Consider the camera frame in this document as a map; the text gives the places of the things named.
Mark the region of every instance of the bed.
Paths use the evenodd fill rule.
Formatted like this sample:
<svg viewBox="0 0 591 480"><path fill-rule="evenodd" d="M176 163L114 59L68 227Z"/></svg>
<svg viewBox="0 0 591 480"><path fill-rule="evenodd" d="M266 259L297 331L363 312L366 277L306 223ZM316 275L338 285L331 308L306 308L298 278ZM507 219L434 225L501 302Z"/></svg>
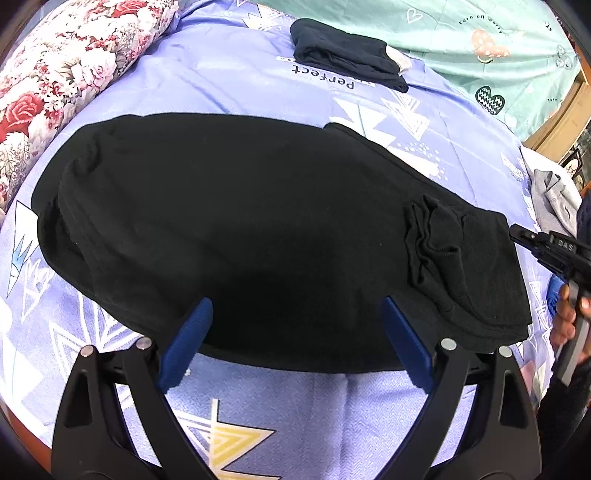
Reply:
<svg viewBox="0 0 591 480"><path fill-rule="evenodd" d="M405 74L407 94L302 68L291 57L293 21L243 0L192 3L55 136L15 192L0 230L0 397L45 444L51 445L79 349L88 343L100 351L121 349L138 337L55 275L37 248L33 188L52 155L83 125L158 112L266 116L319 127L339 122L473 205L538 229L521 143L503 122L421 59L413 58ZM165 159L161 173L175 173ZM158 185L154 201L166 201ZM536 405L553 361L545 302L550 273L519 247L518 256L533 323L529 338L511 348ZM466 387L437 462L453 455L473 393ZM126 387L119 387L119 398L138 453L157 463ZM405 372L272 371L196 355L167 398L220 479L370 479L426 397Z"/></svg>

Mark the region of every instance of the human hand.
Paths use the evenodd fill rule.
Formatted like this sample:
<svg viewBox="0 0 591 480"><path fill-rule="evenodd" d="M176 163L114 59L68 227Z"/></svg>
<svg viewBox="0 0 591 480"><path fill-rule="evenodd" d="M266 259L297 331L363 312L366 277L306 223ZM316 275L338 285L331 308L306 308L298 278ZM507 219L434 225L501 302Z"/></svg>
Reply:
<svg viewBox="0 0 591 480"><path fill-rule="evenodd" d="M552 331L550 332L550 344L554 350L564 345L568 340L574 338L576 333L574 328L574 321L576 319L575 309L569 303L569 285L565 284L560 287L560 300L556 304L556 315L553 320ZM587 298L582 298L579 303L581 313L585 318L591 318L591 301ZM583 363L591 357L591 330L583 347L583 351L577 360L577 365Z"/></svg>

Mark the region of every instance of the folded black garment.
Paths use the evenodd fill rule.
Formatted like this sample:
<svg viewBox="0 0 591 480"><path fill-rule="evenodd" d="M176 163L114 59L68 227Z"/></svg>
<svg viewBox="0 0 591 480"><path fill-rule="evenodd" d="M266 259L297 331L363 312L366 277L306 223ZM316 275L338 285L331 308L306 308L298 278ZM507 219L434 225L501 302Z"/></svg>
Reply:
<svg viewBox="0 0 591 480"><path fill-rule="evenodd" d="M293 22L290 33L298 63L408 92L400 67L388 57L383 40L347 33L310 18Z"/></svg>
<svg viewBox="0 0 591 480"><path fill-rule="evenodd" d="M505 217L342 125L123 116L78 130L31 203L48 264L133 330L160 341L212 299L200 352L216 358L400 369L388 295L431 346L527 337Z"/></svg>

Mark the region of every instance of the wooden bed frame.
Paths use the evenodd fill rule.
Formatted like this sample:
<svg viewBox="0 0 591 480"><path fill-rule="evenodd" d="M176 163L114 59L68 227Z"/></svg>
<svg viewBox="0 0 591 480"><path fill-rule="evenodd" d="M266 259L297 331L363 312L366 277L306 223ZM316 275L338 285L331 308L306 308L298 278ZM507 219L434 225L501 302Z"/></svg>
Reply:
<svg viewBox="0 0 591 480"><path fill-rule="evenodd" d="M560 162L591 120L591 66L577 48L582 69L558 112L529 137L524 145Z"/></svg>

